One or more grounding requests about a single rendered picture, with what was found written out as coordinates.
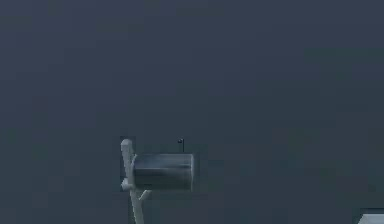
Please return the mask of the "white toilet paper holder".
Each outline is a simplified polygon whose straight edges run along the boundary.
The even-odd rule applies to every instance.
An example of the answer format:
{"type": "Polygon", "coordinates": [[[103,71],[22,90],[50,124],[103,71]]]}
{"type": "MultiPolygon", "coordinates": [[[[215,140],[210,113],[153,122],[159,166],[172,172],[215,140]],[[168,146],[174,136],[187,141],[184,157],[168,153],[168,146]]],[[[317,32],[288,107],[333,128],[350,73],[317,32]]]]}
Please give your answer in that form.
{"type": "Polygon", "coordinates": [[[120,149],[125,172],[125,178],[121,182],[121,188],[128,191],[130,194],[135,224],[145,224],[142,204],[150,196],[152,191],[144,190],[143,192],[140,192],[136,188],[133,177],[133,160],[136,155],[134,153],[132,141],[130,139],[124,139],[121,142],[120,149]]]}

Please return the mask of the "grey toilet paper roll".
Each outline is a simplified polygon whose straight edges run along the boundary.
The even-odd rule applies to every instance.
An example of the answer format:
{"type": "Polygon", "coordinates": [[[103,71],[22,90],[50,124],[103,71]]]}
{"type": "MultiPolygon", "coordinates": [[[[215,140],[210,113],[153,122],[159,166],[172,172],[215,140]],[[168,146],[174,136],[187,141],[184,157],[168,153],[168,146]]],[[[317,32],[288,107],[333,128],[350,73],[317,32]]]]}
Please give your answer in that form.
{"type": "Polygon", "coordinates": [[[193,154],[141,154],[132,164],[134,184],[141,190],[193,189],[193,154]]]}

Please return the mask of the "white box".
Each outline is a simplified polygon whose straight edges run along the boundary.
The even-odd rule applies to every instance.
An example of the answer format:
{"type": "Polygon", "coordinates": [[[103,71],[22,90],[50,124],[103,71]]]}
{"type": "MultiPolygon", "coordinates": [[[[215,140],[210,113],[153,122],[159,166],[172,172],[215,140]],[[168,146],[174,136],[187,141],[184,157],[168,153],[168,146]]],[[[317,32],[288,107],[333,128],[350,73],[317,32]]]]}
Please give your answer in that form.
{"type": "Polygon", "coordinates": [[[384,224],[384,214],[363,214],[357,224],[384,224]]]}

